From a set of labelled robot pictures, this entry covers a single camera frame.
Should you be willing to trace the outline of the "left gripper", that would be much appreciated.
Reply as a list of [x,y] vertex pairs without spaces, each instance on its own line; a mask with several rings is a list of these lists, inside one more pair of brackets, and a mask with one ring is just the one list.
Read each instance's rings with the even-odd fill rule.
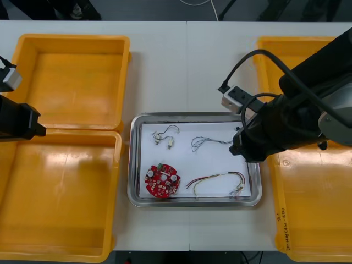
[[27,103],[16,103],[1,95],[1,142],[31,140],[46,136],[40,113]]

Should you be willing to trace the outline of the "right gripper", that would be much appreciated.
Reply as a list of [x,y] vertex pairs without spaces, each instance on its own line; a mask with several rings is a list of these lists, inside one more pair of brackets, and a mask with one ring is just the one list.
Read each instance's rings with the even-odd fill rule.
[[255,143],[240,129],[232,139],[232,145],[229,152],[233,156],[243,156],[248,163],[263,162],[268,157],[262,145]]

